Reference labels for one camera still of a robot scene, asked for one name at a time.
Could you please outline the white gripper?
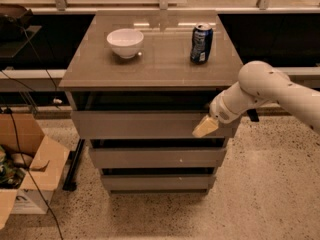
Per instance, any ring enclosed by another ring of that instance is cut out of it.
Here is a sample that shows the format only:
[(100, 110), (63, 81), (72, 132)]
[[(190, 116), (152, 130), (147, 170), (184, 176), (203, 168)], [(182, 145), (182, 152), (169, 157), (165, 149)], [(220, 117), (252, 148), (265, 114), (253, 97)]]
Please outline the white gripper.
[(217, 95), (209, 106), (209, 115), (203, 117), (195, 127), (192, 134), (196, 138), (202, 138), (218, 129), (218, 121), (229, 124), (240, 117), (240, 105), (237, 96), (222, 92)]

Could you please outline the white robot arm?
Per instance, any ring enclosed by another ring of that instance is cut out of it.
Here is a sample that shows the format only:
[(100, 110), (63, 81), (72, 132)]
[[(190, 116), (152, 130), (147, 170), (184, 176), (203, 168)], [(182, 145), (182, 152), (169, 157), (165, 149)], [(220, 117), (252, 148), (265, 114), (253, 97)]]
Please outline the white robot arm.
[(218, 94), (193, 130), (202, 138), (229, 124), (244, 112), (269, 102), (277, 103), (316, 133), (320, 133), (320, 92), (292, 82), (282, 71), (262, 61), (242, 66), (238, 81)]

